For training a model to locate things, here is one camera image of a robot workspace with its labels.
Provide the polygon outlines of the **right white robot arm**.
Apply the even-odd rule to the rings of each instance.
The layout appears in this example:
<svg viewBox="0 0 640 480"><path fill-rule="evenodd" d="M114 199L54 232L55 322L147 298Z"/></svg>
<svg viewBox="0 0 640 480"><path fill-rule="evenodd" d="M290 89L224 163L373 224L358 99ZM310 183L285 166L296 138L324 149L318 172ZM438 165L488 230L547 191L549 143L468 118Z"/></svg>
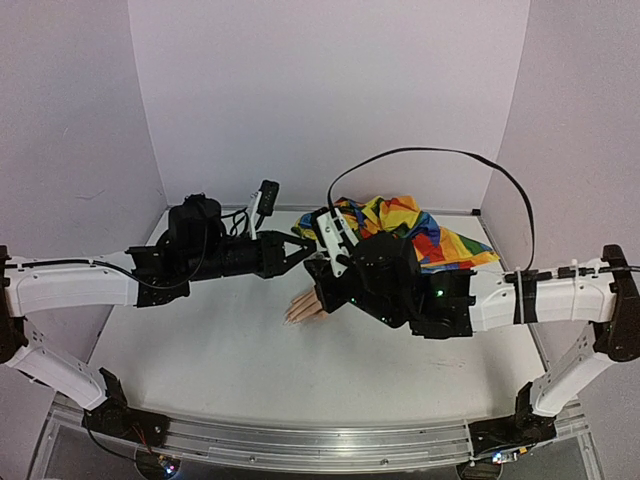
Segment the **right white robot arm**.
<svg viewBox="0 0 640 480"><path fill-rule="evenodd" d="M639 290L622 249L553 270L497 274L421 273L406 240L379 234L342 253L305 260L322 308L350 304L386 326L428 340L471 337L506 326L580 321L581 335L548 372L518 392L513 414L469 426L475 457L500 462L510 451L556 435L564 406L615 363L639 357Z"/></svg>

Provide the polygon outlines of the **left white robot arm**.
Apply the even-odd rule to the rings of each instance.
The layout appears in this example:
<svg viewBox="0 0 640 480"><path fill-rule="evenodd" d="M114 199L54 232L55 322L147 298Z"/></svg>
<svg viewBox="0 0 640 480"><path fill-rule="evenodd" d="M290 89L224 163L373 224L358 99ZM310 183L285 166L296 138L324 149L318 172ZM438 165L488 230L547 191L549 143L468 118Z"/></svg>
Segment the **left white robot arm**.
<svg viewBox="0 0 640 480"><path fill-rule="evenodd" d="M152 246L78 259L29 260L1 252L1 362L74 401L89 433L165 444L169 418L132 407L119 378L50 344L28 321L45 310L93 305L147 308L190 294L193 282L241 275L271 279L311 256L314 241L280 231L232 236L221 205L203 194L168 213Z"/></svg>

